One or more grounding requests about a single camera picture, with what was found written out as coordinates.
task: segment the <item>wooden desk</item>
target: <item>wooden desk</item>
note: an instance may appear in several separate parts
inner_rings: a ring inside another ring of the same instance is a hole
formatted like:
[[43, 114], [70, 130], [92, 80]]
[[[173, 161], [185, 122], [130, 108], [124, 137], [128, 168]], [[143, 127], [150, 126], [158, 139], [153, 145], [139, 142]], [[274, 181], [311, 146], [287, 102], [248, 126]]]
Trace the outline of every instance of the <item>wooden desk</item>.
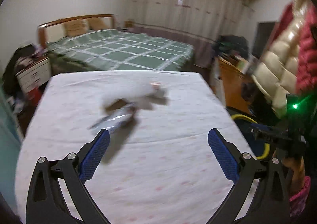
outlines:
[[250, 77], [242, 74], [235, 66], [223, 58], [218, 58], [218, 63], [227, 107], [250, 114], [247, 102], [241, 97], [241, 84], [244, 80], [249, 80]]

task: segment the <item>nightstand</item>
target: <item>nightstand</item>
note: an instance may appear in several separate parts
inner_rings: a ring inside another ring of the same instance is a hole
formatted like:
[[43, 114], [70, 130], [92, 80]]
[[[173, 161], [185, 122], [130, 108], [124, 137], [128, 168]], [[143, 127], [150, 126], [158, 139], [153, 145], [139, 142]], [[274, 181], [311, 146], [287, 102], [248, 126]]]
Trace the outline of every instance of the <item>nightstand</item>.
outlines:
[[23, 93], [28, 93], [34, 87], [43, 85], [51, 78], [51, 65], [47, 56], [39, 57], [33, 64], [16, 74]]

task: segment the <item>pink sleeve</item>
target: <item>pink sleeve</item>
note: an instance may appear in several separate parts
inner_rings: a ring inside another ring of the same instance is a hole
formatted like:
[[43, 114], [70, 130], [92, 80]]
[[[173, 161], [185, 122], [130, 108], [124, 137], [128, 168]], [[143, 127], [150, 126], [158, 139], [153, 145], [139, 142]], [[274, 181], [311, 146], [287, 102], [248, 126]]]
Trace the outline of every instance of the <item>pink sleeve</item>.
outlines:
[[304, 210], [306, 200], [310, 190], [310, 177], [305, 176], [305, 185], [303, 189], [289, 199], [291, 218], [298, 216]]

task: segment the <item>wooden bed frame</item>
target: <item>wooden bed frame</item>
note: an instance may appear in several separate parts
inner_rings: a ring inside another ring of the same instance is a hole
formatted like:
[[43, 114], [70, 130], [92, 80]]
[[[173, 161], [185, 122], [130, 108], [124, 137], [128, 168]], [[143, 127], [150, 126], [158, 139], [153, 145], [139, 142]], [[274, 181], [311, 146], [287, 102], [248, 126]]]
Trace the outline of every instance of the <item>wooden bed frame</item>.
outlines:
[[88, 19], [88, 18], [111, 18], [111, 28], [115, 28], [115, 18], [112, 14], [96, 14], [96, 15], [83, 15], [83, 16], [76, 16], [66, 19], [58, 19], [55, 21], [51, 21], [42, 25], [39, 25], [37, 28], [37, 34], [39, 43], [42, 46], [42, 48], [46, 48], [46, 35], [45, 35], [45, 28], [51, 27], [54, 25], [58, 25], [67, 21], [76, 20], [76, 19]]

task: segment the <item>bracelet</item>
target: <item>bracelet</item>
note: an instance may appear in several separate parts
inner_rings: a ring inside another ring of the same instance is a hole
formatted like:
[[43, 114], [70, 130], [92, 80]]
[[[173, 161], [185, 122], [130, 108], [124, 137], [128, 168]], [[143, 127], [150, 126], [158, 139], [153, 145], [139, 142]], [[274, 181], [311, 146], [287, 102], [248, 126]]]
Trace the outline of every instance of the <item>bracelet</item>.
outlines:
[[298, 193], [301, 192], [305, 187], [306, 187], [306, 177], [304, 178], [304, 185], [303, 185], [303, 187], [302, 187], [301, 189], [299, 189], [298, 191], [293, 192], [292, 194], [290, 194], [290, 197], [292, 197], [292, 196], [298, 194]]

